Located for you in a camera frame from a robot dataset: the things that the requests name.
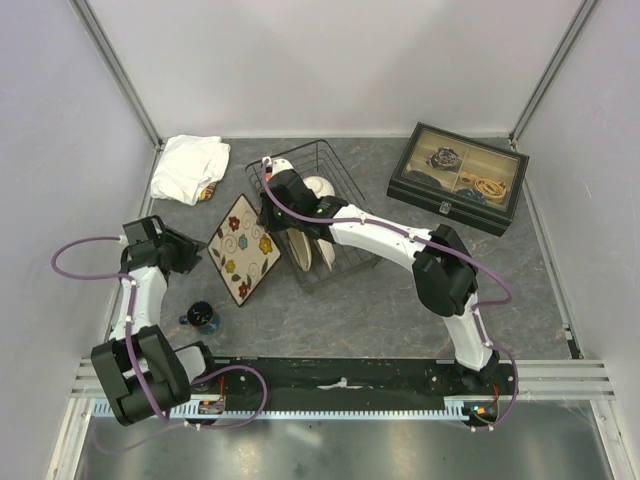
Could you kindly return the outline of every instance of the white towel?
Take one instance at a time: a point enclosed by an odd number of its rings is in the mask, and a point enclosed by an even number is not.
[[[222,180],[230,150],[220,137],[170,138],[151,179],[151,197],[195,205],[209,184]]]

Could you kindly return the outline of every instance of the marble surface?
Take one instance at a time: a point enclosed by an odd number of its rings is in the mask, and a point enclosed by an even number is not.
[[[501,139],[487,139],[506,146]],[[236,139],[227,174],[210,202],[194,207],[156,200],[152,213],[198,240],[208,242],[241,193],[259,208],[244,166],[304,143],[302,139]],[[435,228],[453,226],[471,255],[498,272],[514,290],[508,306],[482,311],[496,343],[517,358],[568,358],[560,313],[524,197],[503,237],[450,221],[386,196],[386,188],[407,139],[331,139],[331,145],[364,193],[372,211],[394,222]],[[371,269],[338,279],[313,293],[297,284],[282,259],[242,307],[236,306],[206,251],[183,276],[173,274],[162,303],[160,325],[174,348],[203,340],[214,355],[450,358],[453,348],[443,321],[419,302],[411,274],[382,260]],[[481,299],[501,298],[500,287],[479,275]],[[220,330],[202,335],[178,317],[198,301],[210,302],[222,317]]]

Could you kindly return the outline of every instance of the white plate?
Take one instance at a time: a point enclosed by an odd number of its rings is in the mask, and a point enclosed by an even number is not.
[[[304,184],[313,190],[313,193],[315,193],[318,198],[336,194],[333,185],[323,177],[307,177],[304,179]],[[336,252],[333,245],[325,240],[318,240],[316,245],[318,246],[318,250],[320,250],[325,265],[329,271],[333,271],[333,263],[336,261]]]
[[[309,239],[300,230],[290,228],[287,230],[287,237],[289,237],[289,246],[293,252],[293,257],[296,259],[298,266],[304,272],[311,270],[311,245],[309,245]]]

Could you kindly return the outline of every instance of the wire basket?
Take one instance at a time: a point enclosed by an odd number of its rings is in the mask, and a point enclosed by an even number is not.
[[[284,152],[271,155],[271,158],[285,158],[291,162],[293,168],[302,177],[318,175],[327,179],[335,190],[335,196],[346,200],[356,207],[368,213],[371,212],[364,195],[349,175],[335,150],[326,140],[315,140]],[[256,193],[262,192],[260,181],[261,160],[250,163],[245,167],[245,172],[251,181]],[[311,243],[312,264],[308,272],[304,272],[296,263],[286,232],[277,232],[273,235],[280,251],[286,252],[286,257],[293,266],[296,279],[305,290],[315,290],[335,279],[356,273],[365,268],[375,266],[380,257],[359,248],[333,244],[336,260],[333,269],[325,265],[322,255],[316,246]]]

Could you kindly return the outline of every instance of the floral tile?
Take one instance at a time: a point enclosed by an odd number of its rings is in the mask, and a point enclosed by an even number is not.
[[[244,195],[225,215],[207,250],[238,306],[280,258],[280,250],[271,235],[258,225],[258,214]]]

